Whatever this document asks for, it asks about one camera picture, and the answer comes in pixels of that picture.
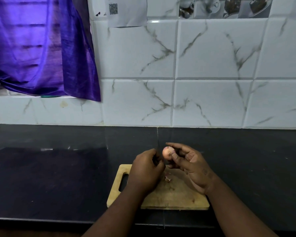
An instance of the wall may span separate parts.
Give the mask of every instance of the wall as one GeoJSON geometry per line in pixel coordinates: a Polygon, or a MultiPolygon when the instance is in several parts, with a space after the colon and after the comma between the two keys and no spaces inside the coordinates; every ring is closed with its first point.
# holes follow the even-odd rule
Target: wall
{"type": "Polygon", "coordinates": [[[1,91],[0,123],[296,129],[293,1],[267,19],[178,20],[178,0],[147,0],[147,27],[108,28],[89,0],[103,102],[1,91]]]}

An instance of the cutting board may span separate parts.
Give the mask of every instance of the cutting board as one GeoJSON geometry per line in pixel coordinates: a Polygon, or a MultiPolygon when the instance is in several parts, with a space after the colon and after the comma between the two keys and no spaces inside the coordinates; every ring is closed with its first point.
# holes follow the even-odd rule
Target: cutting board
{"type": "MultiPolygon", "coordinates": [[[[107,200],[107,207],[121,193],[119,187],[124,174],[129,174],[132,165],[120,165],[110,195],[107,200]]],[[[200,194],[193,187],[188,176],[179,169],[166,167],[156,189],[151,192],[141,205],[142,209],[162,210],[207,210],[209,203],[205,195],[200,194]],[[166,182],[165,175],[171,180],[166,182]]]]}

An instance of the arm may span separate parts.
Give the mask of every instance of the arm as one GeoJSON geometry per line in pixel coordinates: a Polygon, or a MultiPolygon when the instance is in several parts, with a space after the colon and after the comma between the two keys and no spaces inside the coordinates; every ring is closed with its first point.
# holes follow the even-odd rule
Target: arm
{"type": "Polygon", "coordinates": [[[83,237],[123,237],[132,226],[135,213],[146,195],[154,189],[165,169],[161,158],[155,166],[151,149],[137,155],[130,170],[125,189],[83,237]]]}
{"type": "Polygon", "coordinates": [[[176,150],[169,168],[186,171],[194,187],[208,196],[226,237],[277,236],[211,170],[200,152],[182,144],[167,145],[176,150]]]}

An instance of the person's right arm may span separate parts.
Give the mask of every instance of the person's right arm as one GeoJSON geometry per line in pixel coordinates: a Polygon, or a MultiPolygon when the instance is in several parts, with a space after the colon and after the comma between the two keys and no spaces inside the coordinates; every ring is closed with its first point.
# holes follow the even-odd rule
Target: person's right arm
{"type": "Polygon", "coordinates": [[[169,168],[185,171],[196,189],[208,196],[226,237],[277,236],[211,170],[200,152],[183,144],[167,145],[176,150],[169,168]]]}

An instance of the hand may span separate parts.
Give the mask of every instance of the hand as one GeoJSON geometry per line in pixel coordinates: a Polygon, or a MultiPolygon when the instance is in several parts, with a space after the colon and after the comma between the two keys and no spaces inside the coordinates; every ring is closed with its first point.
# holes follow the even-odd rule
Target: hand
{"type": "Polygon", "coordinates": [[[214,181],[219,178],[209,167],[202,154],[187,145],[166,144],[176,151],[172,154],[174,163],[171,163],[168,167],[185,171],[196,190],[207,195],[213,189],[214,181]]]}
{"type": "Polygon", "coordinates": [[[164,169],[165,165],[155,149],[144,151],[137,155],[133,162],[127,186],[146,196],[156,187],[164,169]],[[152,161],[154,155],[157,156],[157,166],[152,161]]]}

